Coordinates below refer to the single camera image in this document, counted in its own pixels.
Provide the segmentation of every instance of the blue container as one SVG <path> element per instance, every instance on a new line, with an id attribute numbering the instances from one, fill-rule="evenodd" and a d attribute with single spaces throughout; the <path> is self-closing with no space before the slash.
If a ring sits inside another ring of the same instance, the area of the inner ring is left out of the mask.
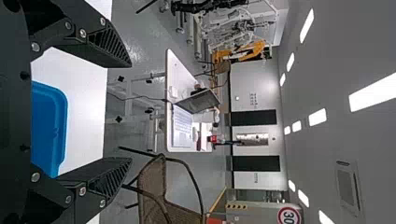
<path id="1" fill-rule="evenodd" d="M 31 162 L 56 177 L 64 161 L 67 99 L 53 87 L 33 82 Z"/>

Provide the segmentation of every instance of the white ceiling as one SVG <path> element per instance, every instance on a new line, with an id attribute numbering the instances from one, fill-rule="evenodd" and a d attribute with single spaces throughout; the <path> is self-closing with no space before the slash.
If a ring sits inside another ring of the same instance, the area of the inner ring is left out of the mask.
<path id="1" fill-rule="evenodd" d="M 315 20 L 303 44 L 299 35 L 310 10 Z M 309 197 L 305 224 L 317 224 L 322 210 L 335 224 L 362 224 L 342 209 L 335 161 L 358 163 L 365 223 L 394 223 L 396 195 L 396 101 L 349 111 L 348 95 L 396 70 L 395 1 L 291 0 L 279 75 L 295 52 L 281 89 L 285 126 L 303 129 L 286 136 L 289 179 Z M 306 118 L 325 107 L 325 123 L 307 127 Z M 298 203 L 296 193 L 291 198 Z"/>

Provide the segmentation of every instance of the cable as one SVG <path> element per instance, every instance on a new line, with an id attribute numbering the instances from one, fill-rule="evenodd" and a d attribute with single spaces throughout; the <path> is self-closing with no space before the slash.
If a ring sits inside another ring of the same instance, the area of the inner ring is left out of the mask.
<path id="1" fill-rule="evenodd" d="M 196 74 L 194 75 L 194 77 L 200 77 L 200 76 L 208 76 L 208 77 L 213 77 L 212 75 L 209 75 L 208 73 L 212 73 L 212 72 L 216 72 L 216 70 L 218 70 L 217 68 L 213 69 L 213 70 L 209 70 L 200 74 Z"/>
<path id="2" fill-rule="evenodd" d="M 210 88 L 210 90 L 214 90 L 214 89 L 217 89 L 217 88 L 221 88 L 221 87 L 225 86 L 225 85 L 227 84 L 227 82 L 228 82 L 228 78 L 225 80 L 224 84 L 222 84 L 222 85 L 220 85 L 220 86 L 216 86 L 216 87 Z"/>
<path id="3" fill-rule="evenodd" d="M 121 101 L 134 100 L 134 99 L 139 99 L 139 98 L 146 98 L 146 99 L 153 100 L 153 101 L 162 101 L 162 102 L 165 102 L 165 103 L 169 102 L 166 99 L 156 99 L 156 98 L 151 98 L 151 97 L 144 96 L 144 95 L 137 95 L 137 96 L 134 96 L 134 97 L 122 99 L 122 98 L 118 97 L 117 95 L 115 95 L 115 94 L 113 94 L 113 93 L 111 93 L 109 91 L 107 92 L 107 94 L 112 95 L 112 96 L 116 97 L 117 99 L 119 99 Z"/>

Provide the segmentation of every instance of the speed limit sign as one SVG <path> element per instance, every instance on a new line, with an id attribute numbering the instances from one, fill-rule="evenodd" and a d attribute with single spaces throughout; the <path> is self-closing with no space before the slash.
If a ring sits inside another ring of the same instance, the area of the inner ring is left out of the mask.
<path id="1" fill-rule="evenodd" d="M 284 207 L 277 213 L 279 224 L 301 224 L 300 213 L 292 207 Z"/>

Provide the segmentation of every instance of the epoxy floor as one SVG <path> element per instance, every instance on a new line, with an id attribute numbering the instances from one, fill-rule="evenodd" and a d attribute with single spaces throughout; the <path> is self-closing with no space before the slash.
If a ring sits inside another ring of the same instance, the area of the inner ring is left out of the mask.
<path id="1" fill-rule="evenodd" d="M 110 69 L 108 78 L 117 76 L 132 77 L 135 74 L 163 72 L 165 64 L 165 50 L 171 49 L 185 66 L 193 73 L 201 73 L 202 66 L 194 58 L 193 46 L 186 43 L 186 35 L 175 32 L 176 19 L 168 11 L 160 13 L 159 3 L 136 15 L 134 12 L 146 2 L 136 0 L 113 1 L 112 21 L 118 29 L 121 38 L 131 56 L 134 67 L 131 69 Z M 134 84 L 134 92 L 153 98 L 163 98 L 163 79 L 153 84 L 139 82 Z M 223 102 L 228 102 L 228 90 L 222 89 Z M 145 107 L 139 104 L 133 106 L 134 114 L 143 115 Z M 112 118 L 122 115 L 124 102 L 107 95 L 106 117 Z M 145 129 L 147 123 L 107 124 L 105 129 L 105 156 L 126 156 L 134 158 L 134 165 L 127 180 L 132 179 L 149 160 L 147 158 L 117 151 L 117 146 L 125 146 L 146 150 L 147 140 Z M 224 121 L 220 129 L 227 133 Z M 163 137 L 159 139 L 158 153 L 167 157 L 179 158 L 189 164 L 203 194 L 205 210 L 208 211 L 224 187 L 230 187 L 230 174 L 226 172 L 226 156 L 230 154 L 227 147 L 215 150 L 213 153 L 169 153 L 164 148 Z M 187 208 L 199 211 L 198 199 L 188 176 L 182 166 L 169 164 L 167 170 L 168 193 L 167 199 Z M 134 193 L 121 190 L 114 203 L 101 214 L 101 223 L 138 223 L 137 208 L 124 210 L 123 206 L 137 202 Z"/>

